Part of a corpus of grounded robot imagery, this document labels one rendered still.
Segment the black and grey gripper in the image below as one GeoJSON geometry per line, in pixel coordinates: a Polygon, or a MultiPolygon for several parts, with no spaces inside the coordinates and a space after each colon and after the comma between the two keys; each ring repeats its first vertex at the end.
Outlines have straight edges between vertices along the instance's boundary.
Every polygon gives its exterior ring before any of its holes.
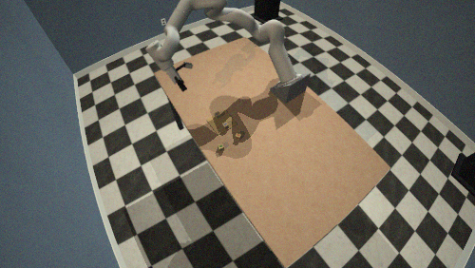
{"type": "Polygon", "coordinates": [[[187,89],[187,87],[184,85],[183,79],[180,77],[180,75],[178,75],[178,72],[174,68],[174,63],[172,64],[170,68],[163,71],[167,73],[167,75],[169,76],[169,78],[172,80],[174,84],[178,83],[178,86],[182,90],[182,92],[184,92],[184,90],[187,89]]]}

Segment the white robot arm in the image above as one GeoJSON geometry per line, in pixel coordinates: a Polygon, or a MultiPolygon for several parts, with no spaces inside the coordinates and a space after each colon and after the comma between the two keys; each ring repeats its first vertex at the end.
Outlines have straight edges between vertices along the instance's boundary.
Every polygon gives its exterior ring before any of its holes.
{"type": "Polygon", "coordinates": [[[277,86],[287,85],[302,77],[302,74],[296,74],[284,47],[284,28],[279,21],[270,20],[260,25],[249,13],[240,9],[225,8],[226,4],[227,0],[180,0],[164,28],[164,33],[166,35],[167,32],[167,35],[163,45],[156,40],[145,50],[161,70],[170,68],[174,63],[171,58],[180,43],[181,28],[192,10],[204,9],[204,14],[209,19],[238,25],[246,29],[259,42],[270,41],[268,53],[280,80],[276,83],[277,86]]]}

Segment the tan mat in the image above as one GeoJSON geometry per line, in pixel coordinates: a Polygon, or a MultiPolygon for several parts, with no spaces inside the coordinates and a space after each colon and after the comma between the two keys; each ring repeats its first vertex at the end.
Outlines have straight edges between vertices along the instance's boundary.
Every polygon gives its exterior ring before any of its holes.
{"type": "Polygon", "coordinates": [[[214,115],[206,120],[218,135],[237,125],[237,123],[233,120],[233,118],[228,114],[226,110],[220,112],[220,118],[217,119],[214,115]],[[224,129],[222,127],[222,124],[225,122],[227,122],[227,124],[229,125],[229,128],[227,129],[224,129]]]}

